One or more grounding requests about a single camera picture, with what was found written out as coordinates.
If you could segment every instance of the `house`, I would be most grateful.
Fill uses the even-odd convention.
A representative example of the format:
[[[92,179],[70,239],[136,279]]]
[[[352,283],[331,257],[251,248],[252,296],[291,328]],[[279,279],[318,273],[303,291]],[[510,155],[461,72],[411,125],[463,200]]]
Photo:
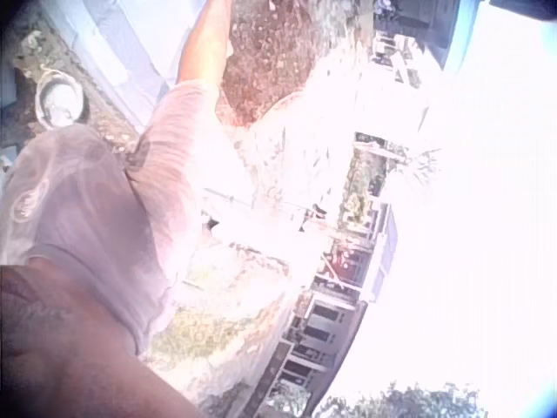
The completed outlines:
[[[302,417],[312,415],[339,371],[366,310],[379,297],[397,245],[391,205],[370,196],[363,222],[346,216],[346,239],[331,238],[312,284],[299,296],[271,360],[239,414],[286,416],[272,411],[280,386],[305,394]]]

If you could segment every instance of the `person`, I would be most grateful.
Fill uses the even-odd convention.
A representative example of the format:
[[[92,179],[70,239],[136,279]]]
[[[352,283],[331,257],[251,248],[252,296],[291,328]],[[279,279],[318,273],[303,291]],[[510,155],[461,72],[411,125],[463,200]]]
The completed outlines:
[[[34,138],[8,173],[2,416],[200,416],[138,355],[172,318],[209,172],[232,192],[252,187],[215,116],[231,13],[232,0],[207,0],[125,164],[73,125]]]

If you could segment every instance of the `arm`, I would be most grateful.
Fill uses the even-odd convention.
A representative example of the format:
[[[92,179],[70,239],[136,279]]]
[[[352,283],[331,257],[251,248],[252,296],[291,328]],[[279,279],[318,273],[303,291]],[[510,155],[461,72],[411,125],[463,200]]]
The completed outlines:
[[[232,0],[207,0],[185,43],[178,82],[204,80],[220,85],[225,72]]]

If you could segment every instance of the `man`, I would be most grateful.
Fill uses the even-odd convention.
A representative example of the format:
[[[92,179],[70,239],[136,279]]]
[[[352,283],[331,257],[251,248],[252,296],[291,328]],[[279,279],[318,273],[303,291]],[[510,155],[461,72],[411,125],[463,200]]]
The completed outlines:
[[[171,290],[201,232],[207,150],[223,163],[211,185],[250,188],[214,114],[231,6],[207,1],[178,84],[126,167],[74,125],[33,139],[9,173],[0,200],[3,413],[199,416],[137,354],[170,321]]]

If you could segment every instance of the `sky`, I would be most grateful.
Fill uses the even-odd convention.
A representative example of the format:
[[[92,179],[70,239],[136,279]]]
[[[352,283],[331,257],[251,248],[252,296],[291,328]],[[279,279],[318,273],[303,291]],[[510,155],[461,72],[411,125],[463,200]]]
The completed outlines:
[[[531,416],[557,386],[557,30],[484,3],[465,63],[417,146],[441,146],[420,189],[388,179],[391,275],[329,394],[471,384],[490,417]]]

